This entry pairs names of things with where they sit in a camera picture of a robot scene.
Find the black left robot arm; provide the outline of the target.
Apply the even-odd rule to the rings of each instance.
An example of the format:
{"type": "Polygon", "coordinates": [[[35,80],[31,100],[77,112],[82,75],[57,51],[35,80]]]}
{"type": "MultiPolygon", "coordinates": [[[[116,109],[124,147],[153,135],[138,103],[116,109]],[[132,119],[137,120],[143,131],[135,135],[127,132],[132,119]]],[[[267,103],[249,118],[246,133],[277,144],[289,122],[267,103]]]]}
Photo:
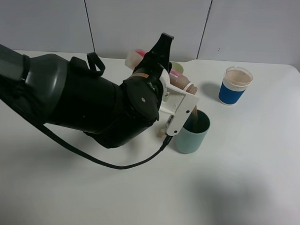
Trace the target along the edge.
{"type": "Polygon", "coordinates": [[[56,54],[31,58],[0,44],[0,96],[38,124],[83,131],[105,148],[120,147],[159,120],[173,37],[162,34],[132,75],[105,78],[95,53],[86,60],[56,54]]]}

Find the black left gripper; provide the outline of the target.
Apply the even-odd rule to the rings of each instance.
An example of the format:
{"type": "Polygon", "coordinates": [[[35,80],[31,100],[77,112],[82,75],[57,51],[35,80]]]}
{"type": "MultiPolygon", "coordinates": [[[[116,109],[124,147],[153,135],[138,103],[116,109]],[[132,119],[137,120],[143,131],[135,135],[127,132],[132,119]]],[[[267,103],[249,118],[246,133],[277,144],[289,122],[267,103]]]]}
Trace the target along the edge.
{"type": "Polygon", "coordinates": [[[125,65],[132,74],[122,82],[122,104],[129,110],[159,110],[164,94],[161,75],[171,70],[169,61],[174,37],[162,33],[148,52],[142,49],[129,51],[125,65]]]}

